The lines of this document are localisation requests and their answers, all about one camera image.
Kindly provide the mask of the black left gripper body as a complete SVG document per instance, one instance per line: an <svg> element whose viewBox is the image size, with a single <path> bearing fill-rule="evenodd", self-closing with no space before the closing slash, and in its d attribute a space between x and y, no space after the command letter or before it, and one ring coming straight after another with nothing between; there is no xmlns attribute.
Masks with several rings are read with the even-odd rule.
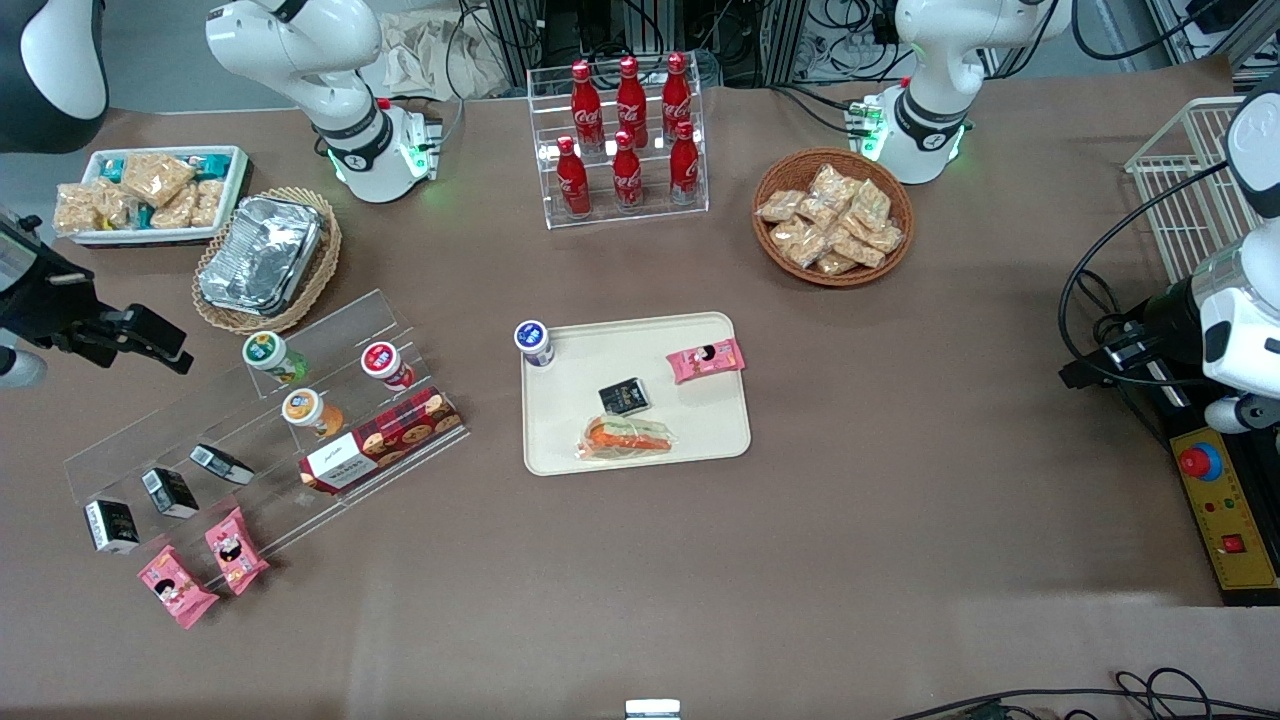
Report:
<svg viewBox="0 0 1280 720"><path fill-rule="evenodd" d="M1149 337L1152 359L1123 365L1125 384L1203 386L1201 310L1190 281L1179 281L1123 314L1123 334Z"/></svg>

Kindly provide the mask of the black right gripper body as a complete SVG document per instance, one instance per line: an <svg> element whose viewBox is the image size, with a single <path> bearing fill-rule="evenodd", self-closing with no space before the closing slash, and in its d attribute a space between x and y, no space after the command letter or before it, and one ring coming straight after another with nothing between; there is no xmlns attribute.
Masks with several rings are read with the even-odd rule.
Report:
<svg viewBox="0 0 1280 720"><path fill-rule="evenodd" d="M3 240L1 325L41 348L81 354L82 331L100 319L93 273L50 247Z"/></svg>

